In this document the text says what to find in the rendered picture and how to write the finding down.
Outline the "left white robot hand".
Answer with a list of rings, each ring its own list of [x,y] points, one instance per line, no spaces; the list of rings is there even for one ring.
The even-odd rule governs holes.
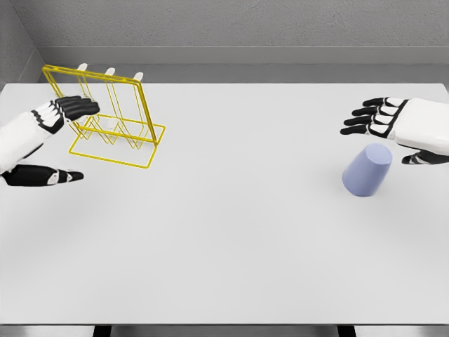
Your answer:
[[[25,164],[23,160],[65,124],[99,111],[98,103],[90,98],[65,96],[23,112],[0,127],[0,181],[13,187],[46,187],[82,180],[79,171]]]

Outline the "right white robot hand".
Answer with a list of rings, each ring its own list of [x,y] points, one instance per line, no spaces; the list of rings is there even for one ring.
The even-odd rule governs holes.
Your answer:
[[[449,163],[449,103],[421,98],[372,98],[343,122],[340,133],[367,134],[415,149],[406,165]]]

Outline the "lavender blue cup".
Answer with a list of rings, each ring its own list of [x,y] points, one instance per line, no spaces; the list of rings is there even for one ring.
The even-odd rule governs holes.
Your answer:
[[[358,197],[373,196],[388,174],[392,159],[387,146],[379,143],[367,145],[344,170],[344,187]]]

